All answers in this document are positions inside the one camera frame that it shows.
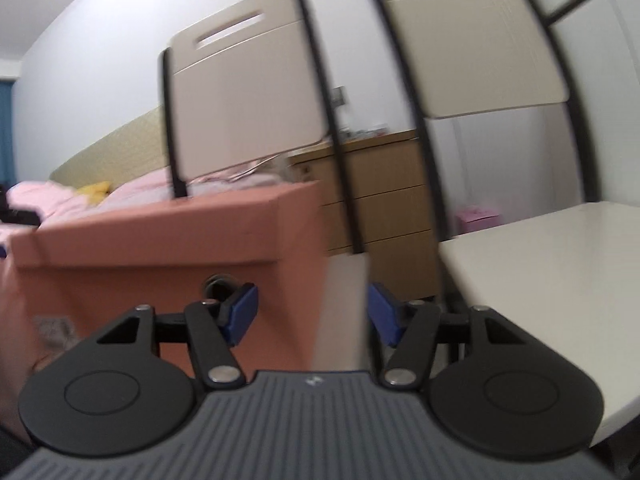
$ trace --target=curtain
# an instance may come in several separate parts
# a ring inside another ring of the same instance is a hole
[[[0,81],[0,184],[9,189],[15,184],[14,140],[12,137],[12,81]]]

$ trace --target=salmon colored box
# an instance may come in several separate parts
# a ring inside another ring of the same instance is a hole
[[[318,184],[283,184],[156,203],[45,225],[12,238],[28,315],[68,316],[80,336],[138,304],[159,314],[230,274],[258,286],[254,323],[233,352],[257,369],[306,370],[327,257]],[[185,345],[163,358],[190,372]]]

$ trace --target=yellow pillow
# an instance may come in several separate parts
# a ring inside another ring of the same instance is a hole
[[[109,193],[111,182],[98,182],[76,189],[76,193],[86,195],[89,204],[98,205]]]

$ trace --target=wooden drawer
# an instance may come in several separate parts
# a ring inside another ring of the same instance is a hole
[[[365,243],[431,229],[424,186],[359,198],[356,208]],[[322,210],[329,250],[347,247],[350,241],[342,202],[325,205]]]
[[[431,231],[367,244],[370,280],[380,282],[398,300],[438,293],[436,240]]]
[[[424,184],[424,171],[415,139],[393,142],[345,154],[356,198]],[[322,181],[322,203],[342,200],[335,160],[326,156],[294,166],[298,179]]]

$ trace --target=beige headboard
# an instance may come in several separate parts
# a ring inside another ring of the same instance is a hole
[[[156,108],[74,155],[50,178],[73,187],[106,180],[114,189],[167,165],[162,108]]]

